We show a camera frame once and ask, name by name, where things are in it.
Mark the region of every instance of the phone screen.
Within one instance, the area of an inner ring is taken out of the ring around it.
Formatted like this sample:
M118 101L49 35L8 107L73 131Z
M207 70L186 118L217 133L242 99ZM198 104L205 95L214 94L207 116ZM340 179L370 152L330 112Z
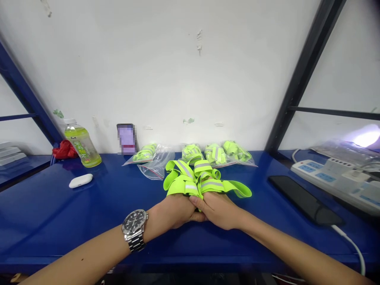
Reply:
M269 176L268 180L312 222L320 226L341 225L343 220L288 176Z
M135 127L133 124L117 124L122 154L136 154Z

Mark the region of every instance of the wristwatch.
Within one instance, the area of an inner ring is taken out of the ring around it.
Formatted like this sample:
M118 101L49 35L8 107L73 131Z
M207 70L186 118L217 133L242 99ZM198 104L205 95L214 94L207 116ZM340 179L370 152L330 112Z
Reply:
M134 251L141 251L145 247L143 232L145 222L148 218L148 213L139 209L130 213L122 224L124 239L128 243L131 253Z

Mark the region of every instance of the hand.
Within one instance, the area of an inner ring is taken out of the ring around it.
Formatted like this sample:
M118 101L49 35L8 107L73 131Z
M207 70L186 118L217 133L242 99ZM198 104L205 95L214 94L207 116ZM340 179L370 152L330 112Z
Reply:
M241 228L242 217L248 212L236 206L225 194L206 192L204 200L191 196L190 201L216 226L230 230Z
M203 222L203 213L194 212L195 206L189 197L182 194L166 196L164 200L148 210L149 219L146 222L144 241L148 242L170 229L176 229L189 221Z

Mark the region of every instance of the bottle cap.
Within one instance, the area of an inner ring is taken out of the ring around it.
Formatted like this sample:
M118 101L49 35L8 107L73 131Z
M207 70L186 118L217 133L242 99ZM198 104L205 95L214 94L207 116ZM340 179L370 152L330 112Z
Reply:
M63 119L66 125L68 124L76 124L76 119Z

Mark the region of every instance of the plastic bottle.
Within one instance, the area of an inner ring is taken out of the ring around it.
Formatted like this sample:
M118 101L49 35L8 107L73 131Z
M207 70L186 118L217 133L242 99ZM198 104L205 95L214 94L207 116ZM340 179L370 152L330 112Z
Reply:
M85 167L94 167L102 163L102 158L96 151L88 131L76 123L76 119L64 119L67 125L65 137L75 148Z

